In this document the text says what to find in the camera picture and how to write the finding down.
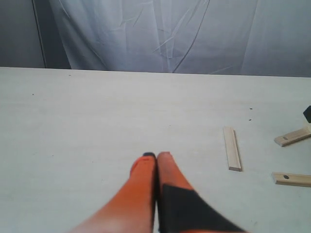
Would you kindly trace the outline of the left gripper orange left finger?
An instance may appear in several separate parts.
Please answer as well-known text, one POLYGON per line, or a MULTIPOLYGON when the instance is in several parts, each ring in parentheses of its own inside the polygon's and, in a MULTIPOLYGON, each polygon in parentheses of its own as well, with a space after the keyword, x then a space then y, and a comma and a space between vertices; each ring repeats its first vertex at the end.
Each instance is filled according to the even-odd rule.
POLYGON ((146 152, 132 165, 115 196, 72 233, 151 233, 156 203, 156 156, 146 152))

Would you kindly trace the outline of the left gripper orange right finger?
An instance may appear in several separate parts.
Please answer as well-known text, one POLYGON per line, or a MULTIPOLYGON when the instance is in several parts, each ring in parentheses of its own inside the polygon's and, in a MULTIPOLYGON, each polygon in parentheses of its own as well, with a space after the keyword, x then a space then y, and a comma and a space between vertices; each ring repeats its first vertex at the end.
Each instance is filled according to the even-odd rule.
POLYGON ((187 181, 170 152, 157 156, 161 233, 244 233, 208 205, 187 181))

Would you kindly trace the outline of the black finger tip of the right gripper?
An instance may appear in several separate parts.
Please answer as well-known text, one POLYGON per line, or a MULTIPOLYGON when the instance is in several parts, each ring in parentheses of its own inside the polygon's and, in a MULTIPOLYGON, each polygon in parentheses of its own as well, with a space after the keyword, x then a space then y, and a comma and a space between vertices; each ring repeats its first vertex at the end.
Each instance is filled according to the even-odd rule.
POLYGON ((303 115, 308 123, 311 123, 311 105, 303 112, 303 115))

